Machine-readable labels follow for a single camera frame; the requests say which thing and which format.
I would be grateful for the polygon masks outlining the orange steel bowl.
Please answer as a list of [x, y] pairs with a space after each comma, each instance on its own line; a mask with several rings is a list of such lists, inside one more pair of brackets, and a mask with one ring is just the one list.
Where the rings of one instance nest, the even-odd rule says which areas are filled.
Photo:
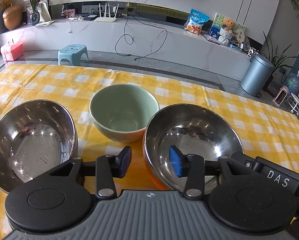
[[182, 191], [185, 187], [186, 178], [176, 176], [169, 160], [172, 145], [183, 154], [210, 161], [244, 152], [232, 126], [215, 112], [186, 103], [166, 106], [151, 118], [143, 136], [147, 172], [160, 190]]

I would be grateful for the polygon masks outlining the green ceramic bowl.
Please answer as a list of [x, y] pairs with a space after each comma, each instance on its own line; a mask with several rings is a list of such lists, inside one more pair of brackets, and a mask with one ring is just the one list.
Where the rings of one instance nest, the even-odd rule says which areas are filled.
[[95, 93], [89, 105], [97, 129], [108, 139], [122, 143], [140, 140], [159, 110], [153, 94], [131, 84], [105, 87]]

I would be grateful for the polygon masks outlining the blue steel bowl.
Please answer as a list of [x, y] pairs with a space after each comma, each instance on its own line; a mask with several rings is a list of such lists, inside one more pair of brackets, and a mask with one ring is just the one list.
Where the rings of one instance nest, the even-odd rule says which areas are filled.
[[5, 193], [77, 154], [70, 112], [50, 100], [19, 104], [0, 120], [0, 189]]

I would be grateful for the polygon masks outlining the yellow checked tablecloth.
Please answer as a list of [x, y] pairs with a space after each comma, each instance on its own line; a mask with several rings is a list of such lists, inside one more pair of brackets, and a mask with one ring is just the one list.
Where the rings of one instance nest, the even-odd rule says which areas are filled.
[[295, 115], [221, 90], [165, 77], [85, 67], [13, 64], [0, 73], [0, 119], [28, 100], [59, 102], [74, 118], [79, 155], [93, 160], [101, 153], [116, 153], [122, 144], [107, 139], [93, 125], [89, 101], [100, 89], [121, 83], [152, 92], [160, 107], [171, 103], [206, 107], [232, 125], [247, 155], [261, 156], [299, 172], [299, 120]]

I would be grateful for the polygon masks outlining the white round stool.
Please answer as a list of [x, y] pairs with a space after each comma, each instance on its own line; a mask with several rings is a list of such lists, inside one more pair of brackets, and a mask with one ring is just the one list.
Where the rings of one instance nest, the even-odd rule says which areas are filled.
[[287, 103], [291, 108], [290, 112], [292, 114], [295, 114], [296, 116], [298, 116], [299, 115], [299, 98], [295, 94], [290, 93], [290, 95], [287, 98]]

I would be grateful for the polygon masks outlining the blue water jug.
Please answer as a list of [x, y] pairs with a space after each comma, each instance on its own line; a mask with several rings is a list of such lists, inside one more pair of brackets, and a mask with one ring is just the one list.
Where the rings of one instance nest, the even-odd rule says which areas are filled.
[[288, 88], [289, 93], [299, 93], [299, 69], [296, 73], [288, 74], [284, 85]]

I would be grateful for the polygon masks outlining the grey trash can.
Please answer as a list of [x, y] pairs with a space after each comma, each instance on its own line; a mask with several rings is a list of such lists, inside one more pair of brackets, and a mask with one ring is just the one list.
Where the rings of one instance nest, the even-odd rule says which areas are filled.
[[253, 54], [240, 86], [251, 96], [257, 96], [274, 70], [273, 64], [261, 54]]

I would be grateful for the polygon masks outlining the potted green plant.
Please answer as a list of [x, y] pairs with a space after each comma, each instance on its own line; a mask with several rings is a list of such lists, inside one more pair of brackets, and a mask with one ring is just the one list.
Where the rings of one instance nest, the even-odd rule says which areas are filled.
[[273, 65], [273, 70], [272, 70], [269, 78], [267, 79], [265, 85], [262, 88], [262, 90], [266, 91], [268, 89], [270, 83], [273, 81], [274, 73], [281, 68], [292, 68], [291, 65], [288, 65], [285, 62], [289, 59], [295, 59], [298, 57], [286, 55], [287, 51], [293, 45], [292, 43], [289, 44], [284, 50], [279, 52], [279, 46], [273, 45], [271, 36], [269, 34], [265, 35], [265, 33], [263, 33], [263, 35], [265, 38], [265, 42], [264, 42], [264, 45], [262, 46], [260, 54]]

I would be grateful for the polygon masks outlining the teddy bear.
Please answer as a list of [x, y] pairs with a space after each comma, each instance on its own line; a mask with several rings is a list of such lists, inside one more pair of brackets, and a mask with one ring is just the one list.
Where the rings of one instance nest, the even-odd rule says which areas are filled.
[[218, 37], [218, 42], [224, 46], [230, 44], [231, 39], [234, 36], [233, 29], [235, 27], [235, 21], [231, 18], [224, 18], [221, 23], [220, 35]]

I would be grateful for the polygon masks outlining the white wifi router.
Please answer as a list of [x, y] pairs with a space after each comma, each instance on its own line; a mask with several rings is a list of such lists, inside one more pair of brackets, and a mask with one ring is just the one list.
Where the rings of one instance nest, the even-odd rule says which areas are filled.
[[119, 4], [116, 7], [113, 7], [114, 14], [111, 14], [111, 7], [109, 3], [105, 3], [105, 9], [102, 14], [101, 5], [99, 5], [99, 16], [94, 19], [94, 22], [115, 22], [117, 19], [117, 12], [118, 12]]

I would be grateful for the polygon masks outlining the blue snack bag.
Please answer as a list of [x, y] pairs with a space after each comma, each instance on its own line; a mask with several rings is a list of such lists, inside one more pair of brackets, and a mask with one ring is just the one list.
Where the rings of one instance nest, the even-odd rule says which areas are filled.
[[207, 16], [206, 14], [195, 9], [191, 9], [188, 21], [186, 22], [184, 29], [189, 33], [200, 35], [203, 25], [205, 25], [208, 20], [209, 16]]

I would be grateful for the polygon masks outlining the green picture book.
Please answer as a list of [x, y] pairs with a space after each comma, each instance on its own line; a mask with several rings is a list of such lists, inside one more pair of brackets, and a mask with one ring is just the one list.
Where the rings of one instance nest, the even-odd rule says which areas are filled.
[[209, 30], [209, 36], [214, 37], [220, 44], [229, 47], [239, 46], [245, 41], [246, 27], [231, 18], [216, 13]]

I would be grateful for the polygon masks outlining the pink storage box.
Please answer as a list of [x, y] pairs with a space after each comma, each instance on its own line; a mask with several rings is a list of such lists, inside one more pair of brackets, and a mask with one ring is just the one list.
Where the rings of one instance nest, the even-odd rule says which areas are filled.
[[2, 58], [5, 62], [15, 61], [24, 54], [23, 44], [21, 41], [9, 41], [0, 48]]

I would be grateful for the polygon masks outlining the pink photo card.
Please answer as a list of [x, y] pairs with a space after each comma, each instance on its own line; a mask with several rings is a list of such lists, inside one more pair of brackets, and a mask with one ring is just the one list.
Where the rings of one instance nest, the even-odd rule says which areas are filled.
[[75, 18], [76, 16], [76, 9], [64, 9], [63, 10], [63, 18]]

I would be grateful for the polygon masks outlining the gold acorn vase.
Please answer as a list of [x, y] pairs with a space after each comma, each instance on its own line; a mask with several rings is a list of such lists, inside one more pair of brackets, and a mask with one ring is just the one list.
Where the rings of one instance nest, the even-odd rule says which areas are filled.
[[0, 0], [0, 29], [4, 33], [16, 29], [22, 22], [23, 6], [12, 0]]

